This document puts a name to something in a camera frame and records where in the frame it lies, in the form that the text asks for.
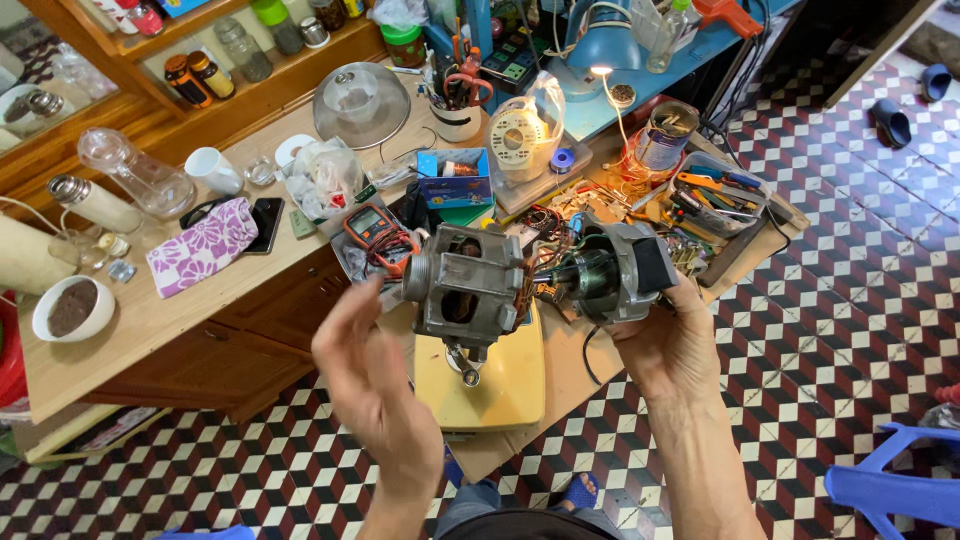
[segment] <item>cabinet handle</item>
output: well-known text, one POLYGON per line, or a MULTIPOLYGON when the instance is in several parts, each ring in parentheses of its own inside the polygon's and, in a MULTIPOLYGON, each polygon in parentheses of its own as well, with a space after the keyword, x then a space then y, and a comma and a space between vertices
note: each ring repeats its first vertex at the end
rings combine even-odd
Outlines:
POLYGON ((216 341, 227 341, 228 339, 225 335, 218 335, 209 330, 204 330, 204 333, 206 334, 207 337, 212 338, 216 341))

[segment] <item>white fan part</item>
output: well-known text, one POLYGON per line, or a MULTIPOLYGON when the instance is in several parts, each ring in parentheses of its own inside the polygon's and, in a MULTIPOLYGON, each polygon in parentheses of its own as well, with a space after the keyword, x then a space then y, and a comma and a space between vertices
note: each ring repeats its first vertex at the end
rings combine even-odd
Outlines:
POLYGON ((531 110, 513 109, 501 112, 491 124, 491 148, 500 168, 529 168, 538 148, 547 139, 546 122, 531 110))

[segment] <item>purple flower pattern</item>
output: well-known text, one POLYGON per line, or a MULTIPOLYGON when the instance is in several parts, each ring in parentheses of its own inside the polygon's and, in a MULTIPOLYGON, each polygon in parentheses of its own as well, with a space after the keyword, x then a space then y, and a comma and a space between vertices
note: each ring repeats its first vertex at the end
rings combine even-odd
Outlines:
POLYGON ((216 207, 193 227, 147 254, 160 298, 170 298, 223 270, 256 236, 250 201, 238 198, 216 207))

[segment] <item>desk lamp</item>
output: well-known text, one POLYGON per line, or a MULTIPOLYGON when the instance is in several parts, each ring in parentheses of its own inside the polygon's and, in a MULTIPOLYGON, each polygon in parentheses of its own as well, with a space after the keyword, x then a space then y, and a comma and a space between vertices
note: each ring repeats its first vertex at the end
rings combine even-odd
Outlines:
POLYGON ((603 92, 597 80, 600 75, 643 67, 639 45, 630 32, 629 8, 630 0, 580 0, 574 5, 566 28, 565 61, 555 58, 549 68, 560 81, 566 101, 589 101, 603 92), (583 21, 591 16, 578 40, 583 21))

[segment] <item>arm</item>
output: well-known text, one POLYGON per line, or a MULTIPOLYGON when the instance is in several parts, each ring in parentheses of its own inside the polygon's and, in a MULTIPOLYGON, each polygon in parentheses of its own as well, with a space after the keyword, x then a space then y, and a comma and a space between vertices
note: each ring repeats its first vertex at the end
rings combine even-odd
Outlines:
POLYGON ((313 338, 313 357, 337 417, 379 466, 361 540, 414 540, 444 467, 444 440, 407 385, 400 345, 371 331, 380 281, 352 286, 313 338))
POLYGON ((717 389, 713 317, 686 278, 664 292, 676 317, 653 307, 646 319, 608 332, 646 401, 674 530, 687 540, 765 538, 717 389))

